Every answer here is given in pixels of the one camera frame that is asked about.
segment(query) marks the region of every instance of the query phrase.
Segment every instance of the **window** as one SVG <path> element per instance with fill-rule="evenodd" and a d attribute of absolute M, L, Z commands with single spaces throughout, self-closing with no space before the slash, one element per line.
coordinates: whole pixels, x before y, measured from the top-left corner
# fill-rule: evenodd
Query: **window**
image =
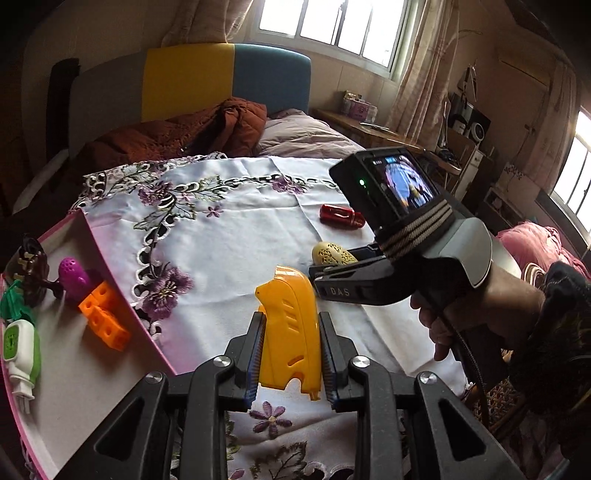
<path fill-rule="evenodd" d="M 376 73 L 392 68 L 408 4 L 408 0 L 261 2 L 254 40 L 348 56 L 352 63 L 373 64 L 369 70 Z"/>
<path fill-rule="evenodd" d="M 579 112 L 577 128 L 554 193 L 567 213 L 576 216 L 587 232 L 591 232 L 591 119 Z"/>

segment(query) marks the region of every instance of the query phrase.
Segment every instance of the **curtain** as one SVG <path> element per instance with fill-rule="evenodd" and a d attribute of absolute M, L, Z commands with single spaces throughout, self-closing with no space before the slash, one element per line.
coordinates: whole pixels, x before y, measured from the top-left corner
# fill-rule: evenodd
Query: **curtain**
<path fill-rule="evenodd" d="M 567 64 L 557 60 L 546 115 L 532 152 L 521 166 L 523 173 L 548 194 L 554 190 L 566 161 L 578 113 L 577 77 Z"/>
<path fill-rule="evenodd" d="M 406 74 L 386 126 L 435 150 L 443 122 L 443 101 L 456 55 L 457 0 L 427 0 Z"/>
<path fill-rule="evenodd" d="M 240 29 L 253 0 L 181 0 L 163 47 L 227 43 Z"/>

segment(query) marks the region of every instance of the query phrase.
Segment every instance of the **pink tray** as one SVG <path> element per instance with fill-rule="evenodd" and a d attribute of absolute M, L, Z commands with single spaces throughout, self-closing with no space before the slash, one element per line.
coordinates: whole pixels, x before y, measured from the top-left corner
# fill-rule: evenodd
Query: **pink tray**
<path fill-rule="evenodd" d="M 74 257 L 84 268 L 99 271 L 117 288 L 82 212 L 69 215 L 39 240 L 48 256 L 51 280 L 57 277 L 60 261 Z M 18 410 L 2 363 L 12 414 L 44 480 L 53 480 L 88 435 L 145 374 L 157 370 L 174 375 L 131 307 L 129 312 L 129 318 L 134 320 L 122 323 L 132 337 L 126 350 L 118 352 L 86 327 L 86 319 L 77 309 L 47 292 L 41 305 L 34 309 L 41 343 L 41 374 L 33 391 L 35 400 L 31 402 L 30 415 Z"/>

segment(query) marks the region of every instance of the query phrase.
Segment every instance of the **striped strap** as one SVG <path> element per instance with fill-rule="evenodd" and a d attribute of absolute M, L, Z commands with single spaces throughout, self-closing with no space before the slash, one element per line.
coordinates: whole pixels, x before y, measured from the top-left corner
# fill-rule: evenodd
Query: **striped strap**
<path fill-rule="evenodd" d="M 442 200 L 437 206 L 430 209 L 424 215 L 403 227 L 393 234 L 380 249 L 391 261 L 395 261 L 414 248 L 418 247 L 434 231 L 441 227 L 453 214 L 452 207 L 446 200 Z"/>

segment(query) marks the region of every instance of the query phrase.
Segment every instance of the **pink blanket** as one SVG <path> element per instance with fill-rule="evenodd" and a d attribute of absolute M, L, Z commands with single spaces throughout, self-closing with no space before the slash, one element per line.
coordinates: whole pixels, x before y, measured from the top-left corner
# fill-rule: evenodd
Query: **pink blanket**
<path fill-rule="evenodd" d="M 551 264 L 561 261 L 568 263 L 581 275 L 591 280 L 591 275 L 583 262 L 562 246 L 556 228 L 525 222 L 499 232 L 496 237 L 515 258 L 522 270 L 528 263 L 535 263 L 544 271 L 548 271 Z"/>

